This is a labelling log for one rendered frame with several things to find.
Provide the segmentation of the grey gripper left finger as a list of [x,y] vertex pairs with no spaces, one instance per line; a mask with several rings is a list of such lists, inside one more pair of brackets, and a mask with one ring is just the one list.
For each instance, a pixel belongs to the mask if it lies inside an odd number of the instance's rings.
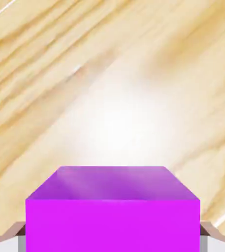
[[0,235],[0,252],[26,252],[25,227],[24,221],[18,221]]

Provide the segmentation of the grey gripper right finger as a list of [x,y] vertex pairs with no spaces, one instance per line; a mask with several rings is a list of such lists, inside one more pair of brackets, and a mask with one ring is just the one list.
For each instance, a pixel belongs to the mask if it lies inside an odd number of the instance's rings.
[[225,252],[225,235],[211,222],[200,222],[200,252]]

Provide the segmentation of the small magenta cube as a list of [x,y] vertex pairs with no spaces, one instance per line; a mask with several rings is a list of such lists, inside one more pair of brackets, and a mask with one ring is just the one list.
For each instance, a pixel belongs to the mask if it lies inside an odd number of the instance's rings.
[[61,167],[26,199],[26,252],[199,252],[200,201],[165,167]]

